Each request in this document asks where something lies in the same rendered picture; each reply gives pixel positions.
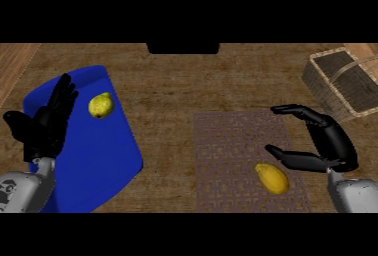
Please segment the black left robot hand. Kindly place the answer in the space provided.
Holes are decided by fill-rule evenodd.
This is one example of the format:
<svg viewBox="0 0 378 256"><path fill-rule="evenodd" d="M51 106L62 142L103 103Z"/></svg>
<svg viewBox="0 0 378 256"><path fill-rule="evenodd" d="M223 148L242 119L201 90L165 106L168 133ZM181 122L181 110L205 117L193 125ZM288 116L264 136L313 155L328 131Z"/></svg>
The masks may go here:
<svg viewBox="0 0 378 256"><path fill-rule="evenodd" d="M71 76L63 73L54 85L48 102L34 116L16 110L3 114L13 138L23 144L23 161L56 158L62 152L78 91Z"/></svg>

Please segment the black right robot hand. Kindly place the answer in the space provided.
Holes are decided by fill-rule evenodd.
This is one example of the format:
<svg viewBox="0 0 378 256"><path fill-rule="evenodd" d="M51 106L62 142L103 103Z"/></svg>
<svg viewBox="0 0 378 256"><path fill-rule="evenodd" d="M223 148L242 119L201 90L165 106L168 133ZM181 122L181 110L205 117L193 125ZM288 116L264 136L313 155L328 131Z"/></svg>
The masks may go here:
<svg viewBox="0 0 378 256"><path fill-rule="evenodd" d="M292 114L304 121L317 154L286 151L267 144L264 149L291 170L325 173L354 171L359 167L357 152L348 135L335 119L299 104L273 106L274 114Z"/></svg>

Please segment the brown patterned placemat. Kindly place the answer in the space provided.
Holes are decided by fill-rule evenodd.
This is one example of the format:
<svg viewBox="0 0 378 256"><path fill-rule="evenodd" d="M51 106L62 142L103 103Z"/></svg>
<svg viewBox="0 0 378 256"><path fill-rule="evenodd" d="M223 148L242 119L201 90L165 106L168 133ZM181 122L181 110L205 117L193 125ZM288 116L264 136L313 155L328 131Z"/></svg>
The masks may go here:
<svg viewBox="0 0 378 256"><path fill-rule="evenodd" d="M195 192L199 212L308 213L301 174L286 169L289 189L271 194L260 183L258 163L277 165L264 146L288 150L283 117L267 110L193 115Z"/></svg>

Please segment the greenish yellow lemon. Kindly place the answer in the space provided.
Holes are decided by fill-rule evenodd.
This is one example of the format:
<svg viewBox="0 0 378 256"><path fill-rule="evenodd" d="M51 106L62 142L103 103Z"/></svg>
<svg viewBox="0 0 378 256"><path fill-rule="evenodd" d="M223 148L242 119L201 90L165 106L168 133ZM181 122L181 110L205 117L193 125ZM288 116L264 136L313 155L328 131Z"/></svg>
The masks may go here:
<svg viewBox="0 0 378 256"><path fill-rule="evenodd" d="M109 92L105 92L93 97L88 102L88 113L93 118L105 118L113 110L113 101Z"/></svg>

